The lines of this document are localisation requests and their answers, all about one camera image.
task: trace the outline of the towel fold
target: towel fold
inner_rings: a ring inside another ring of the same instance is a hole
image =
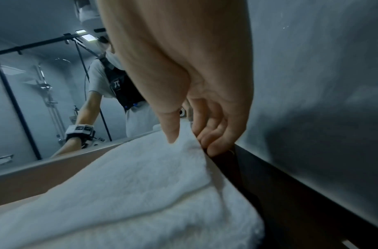
[[[256,210],[206,157],[188,122],[174,144],[162,132],[125,143],[0,215],[2,249],[253,248],[262,234]]]

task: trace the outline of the shower enclosure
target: shower enclosure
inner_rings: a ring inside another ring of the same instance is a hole
[[[65,143],[65,131],[75,123],[78,110],[85,101],[84,76],[87,72],[83,59],[89,55],[91,59],[96,56],[78,43],[76,38],[79,36],[68,34],[0,51],[1,83],[30,145],[23,146],[18,135],[2,135],[2,147],[6,150],[0,152],[0,165],[17,166],[48,158]],[[54,43],[67,46],[78,55],[74,58],[44,57],[32,51],[38,46],[56,49],[55,45],[51,45]],[[99,136],[101,134],[106,140],[112,140],[103,116],[99,117],[95,129]]]

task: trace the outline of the black vest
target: black vest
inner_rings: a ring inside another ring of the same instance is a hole
[[[104,66],[104,72],[110,83],[110,89],[123,106],[125,112],[133,106],[136,106],[138,102],[145,100],[126,71],[120,70],[112,65],[105,57],[105,53],[99,57],[99,60]]]

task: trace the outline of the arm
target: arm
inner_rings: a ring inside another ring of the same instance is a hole
[[[100,113],[102,95],[98,92],[89,92],[89,98],[79,111],[77,121],[75,124],[93,125]],[[63,155],[69,152],[78,151],[81,149],[81,139],[78,137],[70,138],[60,150],[58,150],[52,157]]]

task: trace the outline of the towel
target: towel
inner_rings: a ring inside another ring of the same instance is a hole
[[[37,200],[0,215],[0,248],[254,248],[256,210],[188,122],[125,143]]]

